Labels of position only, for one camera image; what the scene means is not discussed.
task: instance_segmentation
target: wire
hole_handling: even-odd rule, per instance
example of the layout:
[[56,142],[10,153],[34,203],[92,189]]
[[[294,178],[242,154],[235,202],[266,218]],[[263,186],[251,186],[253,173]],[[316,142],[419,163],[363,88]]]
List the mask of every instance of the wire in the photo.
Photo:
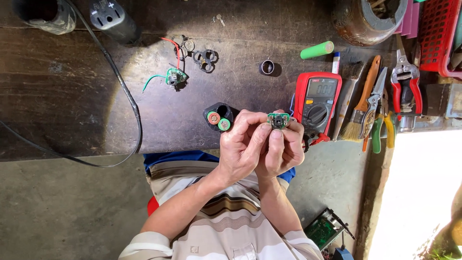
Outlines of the wire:
[[160,37],[161,39],[165,40],[165,41],[169,41],[171,43],[173,43],[176,47],[176,56],[178,57],[178,63],[176,64],[176,68],[177,69],[180,69],[180,47],[178,47],[178,44],[172,40],[169,40],[169,39],[166,39],[164,37]]
[[7,129],[9,130],[12,134],[14,134],[17,138],[23,140],[24,142],[30,144],[31,146],[45,152],[45,153],[49,153],[49,154],[52,154],[52,155],[56,155],[56,156],[59,156],[59,157],[62,157],[62,158],[66,158],[66,159],[69,159],[71,161],[75,161],[75,162],[78,162],[78,163],[82,163],[82,164],[85,164],[85,165],[89,165],[89,166],[94,166],[94,167],[102,167],[102,168],[108,168],[108,167],[114,167],[114,166],[117,166],[123,162],[125,162],[128,158],[130,158],[130,156],[132,156],[137,150],[138,148],[140,147],[141,145],[141,139],[143,137],[143,130],[142,130],[142,127],[141,127],[141,117],[140,117],[140,111],[138,109],[138,106],[136,105],[136,102],[135,100],[133,99],[132,95],[130,94],[130,91],[129,89],[127,88],[127,85],[125,85],[125,82],[123,81],[123,78],[122,78],[122,75],[120,75],[120,72],[119,70],[117,69],[117,66],[116,64],[114,63],[114,61],[112,60],[112,57],[111,55],[109,54],[109,52],[106,50],[106,48],[101,44],[101,42],[98,40],[98,38],[96,38],[96,35],[95,33],[91,30],[91,27],[88,25],[87,21],[85,20],[84,16],[82,15],[82,13],[79,11],[79,9],[74,5],[74,3],[72,3],[70,0],[65,0],[71,7],[72,9],[74,9],[74,11],[76,12],[76,14],[78,15],[78,17],[80,18],[80,20],[82,20],[82,23],[85,25],[85,28],[88,30],[88,32],[90,33],[91,37],[93,38],[93,40],[95,41],[96,45],[100,48],[100,50],[103,52],[104,54],[104,57],[106,58],[106,60],[108,61],[109,65],[111,66],[112,70],[114,71],[114,74],[116,75],[117,79],[119,80],[119,83],[122,87],[122,89],[124,90],[125,94],[127,95],[127,98],[130,102],[130,105],[132,106],[132,109],[133,109],[133,112],[135,113],[135,117],[136,117],[136,121],[138,123],[138,141],[136,142],[136,146],[135,148],[133,148],[133,151],[125,158],[123,159],[121,162],[117,163],[117,164],[113,164],[113,165],[98,165],[98,164],[92,164],[92,163],[89,163],[89,162],[86,162],[86,161],[82,161],[80,159],[77,159],[75,157],[72,157],[72,156],[69,156],[69,155],[64,155],[64,154],[61,154],[61,153],[58,153],[58,152],[55,152],[53,150],[50,150],[50,149],[46,149],[46,148],[43,148],[29,140],[27,140],[26,138],[22,137],[20,134],[16,133],[13,129],[11,129],[10,127],[8,127],[4,122],[0,121],[0,123]]
[[146,84],[145,84],[145,86],[144,86],[144,88],[143,88],[143,90],[142,90],[141,92],[144,92],[144,90],[145,90],[146,87],[147,87],[147,84],[148,84],[153,78],[155,78],[155,77],[163,77],[163,78],[165,78],[165,76],[163,76],[163,75],[154,75],[154,76],[151,76],[151,77],[146,81]]
[[295,97],[295,93],[292,95],[292,101],[290,102],[290,108],[289,110],[292,112],[292,114],[290,114],[290,116],[293,116],[293,113],[294,111],[292,110],[292,106],[293,106],[293,98]]

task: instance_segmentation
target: red basket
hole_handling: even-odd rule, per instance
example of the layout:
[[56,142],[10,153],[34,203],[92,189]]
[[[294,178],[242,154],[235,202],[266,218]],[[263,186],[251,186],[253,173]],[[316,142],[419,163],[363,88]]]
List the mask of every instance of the red basket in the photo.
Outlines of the red basket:
[[422,11],[419,41],[420,70],[462,78],[462,70],[448,70],[462,0],[427,0]]

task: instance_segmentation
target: digital multimeter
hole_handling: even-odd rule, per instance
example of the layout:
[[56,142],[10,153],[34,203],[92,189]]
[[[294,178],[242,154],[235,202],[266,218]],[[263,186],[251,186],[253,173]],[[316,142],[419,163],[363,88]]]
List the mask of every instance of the digital multimeter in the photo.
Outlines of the digital multimeter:
[[308,137],[319,137],[320,133],[327,135],[341,86],[342,77],[330,72],[308,72],[298,76],[294,117],[305,127]]

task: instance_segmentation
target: tube of glue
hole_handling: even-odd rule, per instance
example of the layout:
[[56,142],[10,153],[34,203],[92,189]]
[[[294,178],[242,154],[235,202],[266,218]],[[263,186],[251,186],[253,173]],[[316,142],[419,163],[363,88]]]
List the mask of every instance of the tube of glue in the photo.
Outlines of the tube of glue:
[[339,73],[339,64],[340,64],[340,52],[334,53],[334,61],[332,62],[332,73]]

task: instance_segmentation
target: dark wooden table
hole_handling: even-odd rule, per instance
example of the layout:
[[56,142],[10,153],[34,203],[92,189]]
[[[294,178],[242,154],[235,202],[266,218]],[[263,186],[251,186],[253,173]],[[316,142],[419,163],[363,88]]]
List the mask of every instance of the dark wooden table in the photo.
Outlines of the dark wooden table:
[[[73,156],[127,154],[137,124],[129,102],[103,54],[81,22],[72,33],[53,35],[22,24],[10,0],[0,0],[0,119],[26,138]],[[136,100],[143,123],[141,153],[219,146],[219,133],[202,117],[204,108],[225,102],[237,109],[289,110],[300,73],[331,71],[333,55],[302,60],[300,50],[331,40],[341,63],[371,62],[382,55],[395,64],[394,39],[358,48],[344,42],[330,19],[331,0],[120,0],[143,30],[139,47],[122,47],[97,33],[111,52]],[[76,4],[88,18],[88,4]],[[221,14],[226,26],[212,21]],[[196,50],[212,49],[219,59],[206,74],[186,59],[187,85],[180,91],[154,78],[176,59],[160,36],[191,37]],[[270,59],[279,77],[258,73]],[[0,161],[51,158],[0,127]]]

